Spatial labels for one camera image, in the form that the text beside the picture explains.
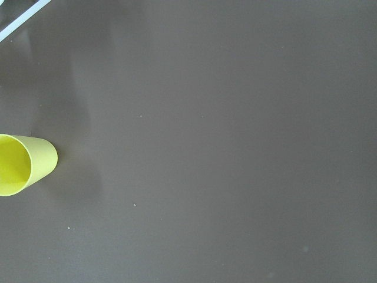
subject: gray table surface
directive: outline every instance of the gray table surface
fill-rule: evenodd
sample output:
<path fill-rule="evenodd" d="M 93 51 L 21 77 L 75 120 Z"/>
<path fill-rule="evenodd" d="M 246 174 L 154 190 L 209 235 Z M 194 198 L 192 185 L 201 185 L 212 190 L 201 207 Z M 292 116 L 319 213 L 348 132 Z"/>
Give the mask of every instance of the gray table surface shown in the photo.
<path fill-rule="evenodd" d="M 377 282 L 375 1 L 59 1 L 0 43 L 0 278 Z"/>

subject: white edge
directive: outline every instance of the white edge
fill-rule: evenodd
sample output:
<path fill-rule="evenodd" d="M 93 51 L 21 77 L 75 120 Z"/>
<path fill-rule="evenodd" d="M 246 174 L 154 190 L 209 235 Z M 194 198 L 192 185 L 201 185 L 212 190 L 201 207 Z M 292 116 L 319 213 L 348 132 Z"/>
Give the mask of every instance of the white edge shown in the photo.
<path fill-rule="evenodd" d="M 14 32 L 19 28 L 24 22 L 30 19 L 35 13 L 42 9 L 51 0 L 39 0 L 32 7 L 27 9 L 23 14 L 21 14 L 17 19 L 10 23 L 6 28 L 0 31 L 0 42 L 3 41 L 9 34 Z"/>

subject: cup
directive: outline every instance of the cup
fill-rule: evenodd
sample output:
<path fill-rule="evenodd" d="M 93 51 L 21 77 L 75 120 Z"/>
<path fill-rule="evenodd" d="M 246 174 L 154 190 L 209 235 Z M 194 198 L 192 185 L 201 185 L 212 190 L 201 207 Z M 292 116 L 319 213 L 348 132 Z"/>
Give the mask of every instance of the cup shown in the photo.
<path fill-rule="evenodd" d="M 36 137 L 0 134 L 0 196 L 11 196 L 50 174 L 58 162 L 55 147 Z"/>

